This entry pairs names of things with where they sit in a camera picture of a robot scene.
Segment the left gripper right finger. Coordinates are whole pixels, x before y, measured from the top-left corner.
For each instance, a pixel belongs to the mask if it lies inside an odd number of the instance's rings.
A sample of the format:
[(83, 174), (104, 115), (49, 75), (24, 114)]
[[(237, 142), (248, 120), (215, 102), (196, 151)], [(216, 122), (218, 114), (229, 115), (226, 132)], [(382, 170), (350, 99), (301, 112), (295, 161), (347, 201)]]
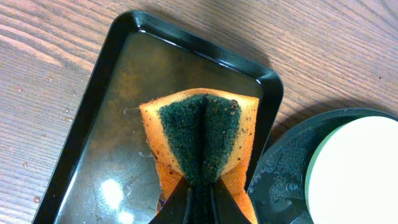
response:
[(216, 224), (251, 224), (222, 179), (211, 185), (211, 205)]

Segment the green and orange sponge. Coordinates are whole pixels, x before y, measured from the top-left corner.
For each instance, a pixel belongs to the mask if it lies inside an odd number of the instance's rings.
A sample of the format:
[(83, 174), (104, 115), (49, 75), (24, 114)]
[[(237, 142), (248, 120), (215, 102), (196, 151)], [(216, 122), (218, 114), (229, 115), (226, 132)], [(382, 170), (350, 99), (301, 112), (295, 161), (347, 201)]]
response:
[(185, 179), (193, 192), (193, 223), (209, 223), (210, 185), (222, 180), (250, 223), (257, 223), (245, 191), (259, 99), (192, 88), (139, 105), (161, 192), (157, 210)]

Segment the light blue plate top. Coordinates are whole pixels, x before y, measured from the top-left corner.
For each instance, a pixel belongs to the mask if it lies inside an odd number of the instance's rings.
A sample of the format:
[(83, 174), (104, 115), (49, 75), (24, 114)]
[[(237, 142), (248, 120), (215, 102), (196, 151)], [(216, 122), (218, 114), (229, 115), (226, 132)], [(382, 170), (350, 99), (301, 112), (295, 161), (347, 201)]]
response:
[(333, 130), (305, 178), (312, 222), (397, 223), (397, 121), (368, 116)]

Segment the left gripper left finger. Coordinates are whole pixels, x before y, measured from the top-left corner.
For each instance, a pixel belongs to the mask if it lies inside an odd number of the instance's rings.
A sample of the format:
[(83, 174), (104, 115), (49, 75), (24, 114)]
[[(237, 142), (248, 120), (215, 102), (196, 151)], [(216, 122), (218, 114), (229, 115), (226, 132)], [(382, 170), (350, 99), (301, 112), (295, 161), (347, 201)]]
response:
[(189, 184), (182, 177), (160, 212), (149, 224), (186, 224), (189, 216)]

